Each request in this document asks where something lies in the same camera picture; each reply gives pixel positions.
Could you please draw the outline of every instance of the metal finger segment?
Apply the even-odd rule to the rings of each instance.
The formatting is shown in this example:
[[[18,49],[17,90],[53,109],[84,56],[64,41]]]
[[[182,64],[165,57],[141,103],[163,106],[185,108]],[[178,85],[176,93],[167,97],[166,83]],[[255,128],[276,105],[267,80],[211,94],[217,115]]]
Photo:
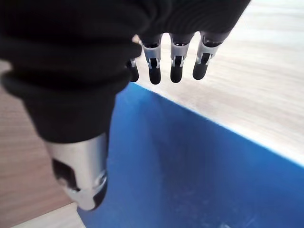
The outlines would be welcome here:
[[[106,134],[82,142],[45,145],[54,175],[66,194],[84,210],[97,208],[107,188]]]
[[[178,83],[182,77],[182,67],[184,65],[189,43],[194,34],[170,34],[171,37],[171,73],[170,78],[174,83]]]
[[[135,62],[135,59],[132,58],[130,59],[127,64],[126,64],[127,68],[130,70],[132,78],[131,78],[131,82],[136,82],[139,78],[139,74],[138,74],[138,70],[137,70],[137,65]]]
[[[149,77],[152,84],[159,84],[161,81],[161,39],[162,34],[154,37],[140,37],[142,48],[149,67]]]
[[[200,80],[205,76],[210,60],[215,56],[220,44],[227,36],[228,33],[211,34],[204,31],[200,32],[199,48],[193,69],[193,77],[195,79]]]

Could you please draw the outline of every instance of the blue box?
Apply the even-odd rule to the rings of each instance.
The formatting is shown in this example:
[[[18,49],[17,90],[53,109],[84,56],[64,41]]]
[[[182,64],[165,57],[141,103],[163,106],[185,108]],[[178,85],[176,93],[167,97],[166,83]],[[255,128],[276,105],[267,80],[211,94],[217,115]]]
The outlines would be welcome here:
[[[136,84],[117,98],[109,186],[87,228],[304,228],[304,169]]]

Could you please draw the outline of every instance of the robotic hand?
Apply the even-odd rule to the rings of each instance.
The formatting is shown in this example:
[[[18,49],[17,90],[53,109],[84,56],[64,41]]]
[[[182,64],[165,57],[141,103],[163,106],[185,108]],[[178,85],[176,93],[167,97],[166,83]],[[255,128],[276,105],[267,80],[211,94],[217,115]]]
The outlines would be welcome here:
[[[52,158],[59,184],[79,207],[105,197],[115,95],[139,75],[142,40],[150,81],[161,80],[162,33],[171,36],[171,80],[181,80],[200,31],[193,77],[202,79],[250,0],[0,0],[5,89],[22,99]]]

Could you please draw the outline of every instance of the black knit fabric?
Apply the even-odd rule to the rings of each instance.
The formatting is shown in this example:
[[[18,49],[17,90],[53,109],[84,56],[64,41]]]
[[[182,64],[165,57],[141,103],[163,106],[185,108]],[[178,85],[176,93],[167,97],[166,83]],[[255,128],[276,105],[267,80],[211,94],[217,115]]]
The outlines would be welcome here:
[[[45,140],[73,143],[108,132],[135,34],[227,33],[249,0],[0,0],[2,77]]]

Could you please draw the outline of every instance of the light wooden surface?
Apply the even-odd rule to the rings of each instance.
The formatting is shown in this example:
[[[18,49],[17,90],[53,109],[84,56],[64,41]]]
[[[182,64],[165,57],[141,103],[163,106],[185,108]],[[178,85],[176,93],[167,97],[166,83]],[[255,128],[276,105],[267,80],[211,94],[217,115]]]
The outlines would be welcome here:
[[[14,228],[84,228],[76,212],[77,205],[71,203],[57,210],[51,211],[38,218],[34,218]]]
[[[6,68],[1,62],[0,69]],[[68,203],[21,102],[0,87],[0,227],[11,227]]]
[[[161,83],[149,82],[141,56],[136,60],[138,84],[304,165],[304,2],[253,0],[201,81],[192,78],[198,41],[196,34],[183,79],[173,84],[170,39],[165,34]],[[21,114],[15,115],[18,121]],[[64,213],[73,216],[75,209]],[[64,217],[52,219],[57,227],[65,227]]]

